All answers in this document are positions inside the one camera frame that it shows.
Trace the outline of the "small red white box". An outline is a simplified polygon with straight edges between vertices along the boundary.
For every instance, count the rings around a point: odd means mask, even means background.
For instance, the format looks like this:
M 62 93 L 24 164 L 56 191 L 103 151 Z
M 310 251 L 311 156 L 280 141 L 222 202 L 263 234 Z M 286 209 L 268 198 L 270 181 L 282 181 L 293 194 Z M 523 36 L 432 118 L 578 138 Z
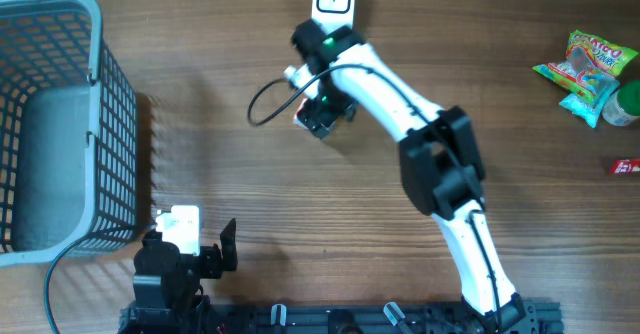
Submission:
M 309 102 L 308 98 L 303 99 L 300 102 L 298 108 L 296 109 L 296 112 L 293 117 L 293 123 L 303 128 L 304 130 L 307 130 L 307 125 L 305 124 L 304 118 L 305 118 L 305 112 L 306 112 L 306 107 L 308 102 Z

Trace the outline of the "light blue tissue pack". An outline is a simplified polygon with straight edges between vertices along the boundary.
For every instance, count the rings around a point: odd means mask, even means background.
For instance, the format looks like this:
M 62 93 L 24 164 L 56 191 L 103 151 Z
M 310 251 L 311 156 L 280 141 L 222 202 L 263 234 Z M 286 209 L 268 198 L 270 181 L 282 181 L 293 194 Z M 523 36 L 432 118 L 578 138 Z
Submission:
M 571 93 L 560 101 L 559 105 L 573 115 L 582 118 L 589 127 L 595 129 L 606 101 L 619 86 L 620 83 L 615 81 L 591 104 L 586 103 L 576 93 Z

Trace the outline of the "Haribo gummy candy bag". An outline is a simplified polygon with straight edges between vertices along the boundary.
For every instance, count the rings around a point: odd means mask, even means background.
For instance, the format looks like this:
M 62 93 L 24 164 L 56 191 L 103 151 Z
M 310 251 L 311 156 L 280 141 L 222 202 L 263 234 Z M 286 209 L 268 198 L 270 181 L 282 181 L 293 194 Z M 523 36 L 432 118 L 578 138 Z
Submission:
M 611 43 L 580 30 L 570 33 L 565 60 L 533 67 L 533 70 L 591 104 L 617 81 L 638 51 Z

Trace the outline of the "green lid small jar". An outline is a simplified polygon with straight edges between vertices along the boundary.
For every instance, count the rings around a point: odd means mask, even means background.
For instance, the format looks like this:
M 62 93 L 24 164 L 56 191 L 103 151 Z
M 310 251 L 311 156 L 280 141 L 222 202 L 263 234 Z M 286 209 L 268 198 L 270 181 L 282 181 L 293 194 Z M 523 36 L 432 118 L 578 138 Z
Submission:
M 606 101 L 602 116 L 613 126 L 628 126 L 639 118 L 639 81 L 634 80 L 613 93 Z

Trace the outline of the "red Nescafe coffee stick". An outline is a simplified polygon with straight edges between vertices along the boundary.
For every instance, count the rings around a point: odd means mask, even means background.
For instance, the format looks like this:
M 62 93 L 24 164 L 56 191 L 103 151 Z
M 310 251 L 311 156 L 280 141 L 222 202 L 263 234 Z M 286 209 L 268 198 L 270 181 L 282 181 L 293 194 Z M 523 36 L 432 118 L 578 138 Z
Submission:
M 626 175 L 639 172 L 639 158 L 615 160 L 608 171 L 610 175 Z

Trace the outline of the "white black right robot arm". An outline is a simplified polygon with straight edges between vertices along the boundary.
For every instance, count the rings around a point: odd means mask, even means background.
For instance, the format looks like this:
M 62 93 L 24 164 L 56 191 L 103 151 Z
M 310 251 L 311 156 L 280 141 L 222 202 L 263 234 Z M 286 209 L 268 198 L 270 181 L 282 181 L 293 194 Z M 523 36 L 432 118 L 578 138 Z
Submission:
M 505 333 L 526 315 L 507 277 L 485 214 L 486 173 L 469 116 L 444 109 L 408 86 L 355 30 L 327 31 L 309 19 L 291 37 L 304 61 L 287 78 L 306 98 L 296 122 L 324 139 L 355 106 L 368 111 L 395 141 L 402 188 L 432 217 L 461 279 L 471 329 Z

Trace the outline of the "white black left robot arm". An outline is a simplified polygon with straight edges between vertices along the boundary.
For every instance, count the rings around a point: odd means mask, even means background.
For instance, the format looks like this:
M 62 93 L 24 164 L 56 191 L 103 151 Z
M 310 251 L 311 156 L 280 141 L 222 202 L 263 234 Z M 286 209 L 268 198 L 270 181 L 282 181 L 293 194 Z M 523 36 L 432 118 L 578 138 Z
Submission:
M 227 331 L 225 320 L 201 286 L 237 269 L 236 220 L 219 235 L 220 242 L 198 254 L 182 254 L 157 230 L 143 237 L 134 257 L 134 300 L 121 310 L 120 333 L 210 333 Z

